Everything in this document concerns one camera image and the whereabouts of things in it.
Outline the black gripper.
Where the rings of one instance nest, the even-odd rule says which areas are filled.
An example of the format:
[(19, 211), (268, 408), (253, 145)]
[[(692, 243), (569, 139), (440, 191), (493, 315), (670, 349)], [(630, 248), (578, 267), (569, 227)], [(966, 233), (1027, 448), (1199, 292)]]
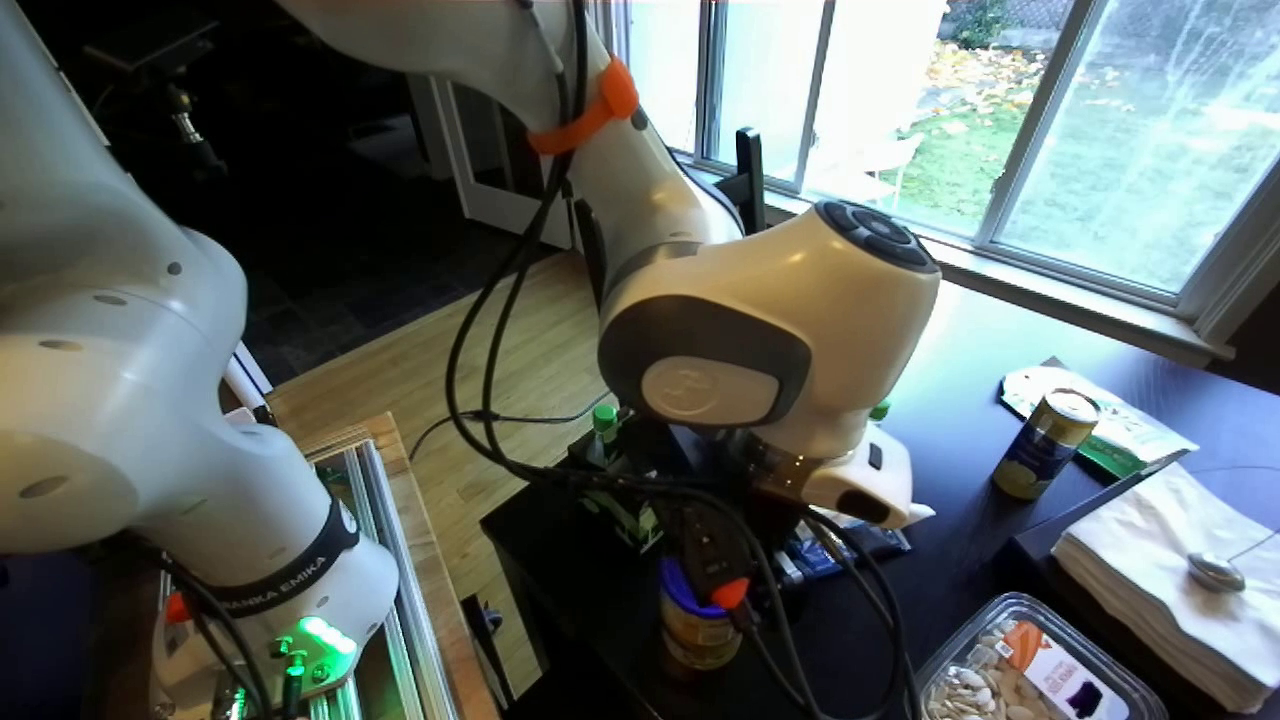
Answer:
[(752, 594), (752, 553), (732, 514), (683, 502), (677, 507), (683, 578), (700, 604), (738, 612)]

